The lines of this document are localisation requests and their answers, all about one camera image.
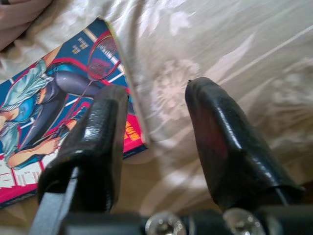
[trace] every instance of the black leather clamp pad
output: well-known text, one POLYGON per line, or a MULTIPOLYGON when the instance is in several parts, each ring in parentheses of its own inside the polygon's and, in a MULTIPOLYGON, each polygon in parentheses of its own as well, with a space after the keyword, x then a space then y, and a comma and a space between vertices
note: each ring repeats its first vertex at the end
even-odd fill
POLYGON ((291 199, 301 197, 302 188, 272 157, 241 108, 220 86, 208 78, 195 79, 189 82, 185 98, 208 188, 222 209, 253 210, 258 202, 266 204, 266 196, 277 188, 291 199))
POLYGON ((119 194, 127 108, 124 88, 109 86, 100 91, 42 173, 39 200, 45 192, 64 193, 72 170, 78 167, 77 207, 85 211, 111 209, 119 194))

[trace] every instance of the bed sheet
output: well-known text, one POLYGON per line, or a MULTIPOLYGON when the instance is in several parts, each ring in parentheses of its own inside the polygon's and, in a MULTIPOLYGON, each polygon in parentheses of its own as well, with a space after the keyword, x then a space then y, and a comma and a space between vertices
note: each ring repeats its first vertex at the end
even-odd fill
MULTIPOLYGON (((116 31, 152 141, 123 163, 114 211, 149 215, 215 208, 184 101, 207 76, 240 104, 298 183, 313 180, 311 0, 55 0, 0 54, 8 79, 97 16, 116 31)), ((23 234, 35 198, 0 210, 1 234, 23 234)))

